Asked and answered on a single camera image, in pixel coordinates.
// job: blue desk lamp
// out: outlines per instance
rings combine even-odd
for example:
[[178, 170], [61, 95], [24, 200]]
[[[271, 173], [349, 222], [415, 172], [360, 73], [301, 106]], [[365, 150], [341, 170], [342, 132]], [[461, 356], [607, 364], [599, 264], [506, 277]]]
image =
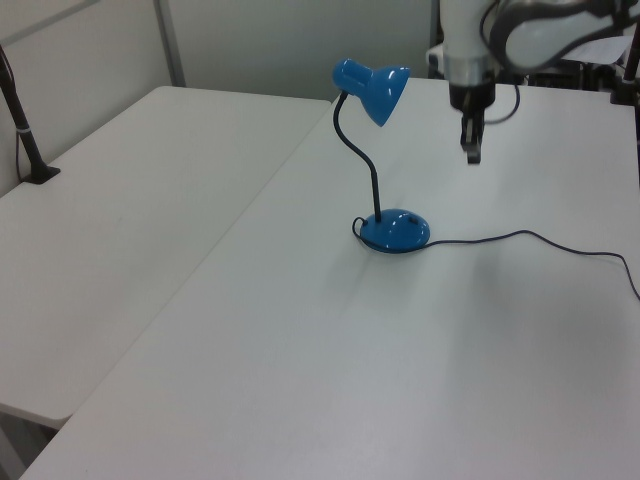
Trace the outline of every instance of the blue desk lamp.
[[406, 67], [385, 67], [371, 70], [351, 59], [338, 62], [333, 70], [333, 83], [342, 90], [333, 114], [333, 125], [338, 137], [362, 158], [371, 170], [374, 214], [362, 222], [360, 239], [370, 248], [384, 253], [411, 252], [429, 241], [429, 224], [407, 210], [380, 211], [378, 173], [367, 155], [345, 137], [339, 124], [342, 105], [348, 95], [360, 98], [371, 119], [382, 127], [393, 112], [407, 81], [410, 70]]

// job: desk lamp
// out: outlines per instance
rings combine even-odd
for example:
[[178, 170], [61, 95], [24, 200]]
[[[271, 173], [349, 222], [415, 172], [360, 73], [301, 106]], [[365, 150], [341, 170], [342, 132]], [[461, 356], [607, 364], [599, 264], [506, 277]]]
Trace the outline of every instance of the desk lamp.
[[20, 104], [20, 99], [18, 98], [18, 92], [16, 90], [15, 78], [13, 78], [13, 72], [11, 71], [9, 60], [7, 60], [4, 50], [2, 49], [2, 45], [0, 45], [0, 89], [7, 101], [9, 111], [13, 117], [13, 122], [16, 125], [16, 135], [19, 135], [22, 139], [22, 144], [24, 145], [24, 149], [27, 152], [29, 161], [31, 162], [31, 174], [24, 179], [20, 179], [20, 181], [41, 185], [60, 173], [60, 169], [48, 166], [40, 156], [38, 145], [36, 145], [36, 140], [33, 138], [31, 127], [29, 126], [29, 122], [27, 122], [27, 117], [25, 116], [22, 105]]
[[342, 90], [333, 115], [336, 133], [371, 170], [374, 213], [362, 222], [360, 238], [370, 248], [384, 253], [413, 251], [424, 246], [429, 241], [429, 224], [408, 210], [380, 211], [376, 168], [371, 159], [345, 137], [338, 120], [347, 96], [354, 95], [360, 98], [369, 117], [382, 127], [395, 109], [409, 74], [406, 67], [385, 67], [374, 71], [351, 59], [341, 60], [333, 70], [333, 83]]

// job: blue lamp base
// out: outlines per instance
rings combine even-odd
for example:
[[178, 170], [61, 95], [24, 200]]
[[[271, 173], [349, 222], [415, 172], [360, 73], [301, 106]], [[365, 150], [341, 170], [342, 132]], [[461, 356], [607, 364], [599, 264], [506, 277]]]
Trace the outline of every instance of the blue lamp base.
[[371, 215], [360, 227], [360, 239], [368, 247], [383, 253], [417, 250], [429, 241], [431, 231], [426, 220], [407, 210], [383, 210], [382, 220]]

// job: black cable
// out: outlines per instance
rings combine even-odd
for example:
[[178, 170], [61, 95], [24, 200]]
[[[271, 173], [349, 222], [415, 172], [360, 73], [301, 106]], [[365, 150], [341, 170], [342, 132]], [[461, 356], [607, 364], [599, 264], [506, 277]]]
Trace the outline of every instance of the black cable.
[[484, 43], [484, 46], [487, 47], [487, 50], [489, 50], [489, 52], [491, 52], [492, 54], [493, 54], [493, 50], [491, 49], [491, 45], [489, 45], [489, 40], [487, 40], [487, 37], [484, 36], [484, 24], [487, 21], [489, 14], [493, 11], [494, 8], [498, 6], [499, 3], [500, 3], [500, 0], [495, 0], [489, 6], [489, 8], [487, 8], [487, 11], [484, 12], [484, 15], [482, 15], [482, 18], [480, 19], [480, 38], [482, 39], [482, 43]]
[[338, 104], [336, 105], [335, 110], [333, 111], [333, 128], [335, 128], [338, 137], [340, 140], [349, 147], [356, 155], [358, 155], [362, 160], [366, 162], [369, 166], [369, 170], [371, 171], [371, 188], [373, 189], [373, 209], [375, 212], [376, 222], [380, 222], [382, 220], [382, 214], [380, 213], [380, 191], [378, 188], [378, 172], [376, 171], [376, 166], [373, 164], [371, 159], [365, 154], [362, 150], [356, 147], [342, 132], [342, 128], [340, 128], [340, 110], [342, 110], [342, 105], [344, 101], [347, 99], [349, 94], [347, 92], [342, 92], [340, 94], [340, 98], [338, 99]]
[[517, 85], [514, 85], [514, 87], [516, 89], [516, 104], [514, 105], [513, 110], [511, 110], [511, 113], [497, 120], [485, 120], [485, 125], [498, 125], [499, 123], [504, 123], [516, 114], [516, 112], [520, 108], [520, 87], [518, 87]]
[[638, 290], [636, 289], [635, 283], [633, 282], [633, 278], [631, 277], [631, 270], [629, 270], [629, 265], [627, 264], [627, 261], [625, 260], [625, 258], [622, 255], [620, 255], [619, 253], [613, 253], [613, 252], [586, 252], [586, 251], [582, 251], [582, 250], [576, 250], [574, 248], [565, 247], [563, 245], [555, 243], [555, 242], [549, 240], [548, 238], [543, 237], [539, 233], [532, 232], [531, 230], [517, 230], [515, 232], [507, 233], [505, 235], [499, 235], [497, 237], [481, 238], [479, 240], [438, 240], [436, 242], [427, 243], [426, 245], [423, 245], [421, 247], [417, 247], [417, 248], [414, 248], [414, 249], [410, 249], [410, 250], [395, 250], [394, 251], [394, 250], [391, 250], [391, 249], [387, 248], [384, 245], [378, 245], [378, 244], [376, 244], [374, 242], [370, 242], [369, 240], [363, 239], [360, 236], [360, 234], [358, 232], [356, 232], [356, 224], [358, 223], [358, 221], [361, 221], [363, 223], [363, 225], [366, 225], [366, 222], [367, 222], [362, 217], [357, 217], [353, 221], [353, 224], [351, 225], [351, 231], [356, 236], [356, 238], [358, 238], [365, 245], [368, 245], [370, 247], [379, 248], [385, 253], [400, 254], [400, 253], [418, 252], [418, 251], [421, 251], [421, 250], [426, 250], [427, 248], [435, 247], [437, 245], [479, 245], [479, 244], [482, 244], [482, 243], [489, 243], [489, 242], [497, 242], [499, 240], [506, 240], [507, 238], [515, 237], [517, 235], [531, 235], [533, 237], [536, 237], [538, 240], [542, 240], [546, 244], [551, 245], [552, 247], [555, 247], [557, 249], [563, 250], [565, 252], [573, 253], [575, 255], [584, 255], [584, 256], [589, 256], [589, 257], [613, 257], [613, 258], [618, 258], [618, 259], [622, 260], [622, 263], [624, 264], [624, 268], [627, 271], [627, 277], [629, 278], [629, 283], [631, 284], [631, 289], [633, 290], [633, 293], [635, 294], [635, 296], [638, 299], [638, 301], [640, 301], [640, 293], [638, 293]]

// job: floor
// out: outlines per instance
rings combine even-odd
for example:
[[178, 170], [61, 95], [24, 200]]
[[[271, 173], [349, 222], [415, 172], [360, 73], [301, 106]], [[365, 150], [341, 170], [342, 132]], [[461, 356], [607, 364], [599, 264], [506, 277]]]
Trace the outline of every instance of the floor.
[[56, 431], [0, 414], [0, 480], [18, 480]]

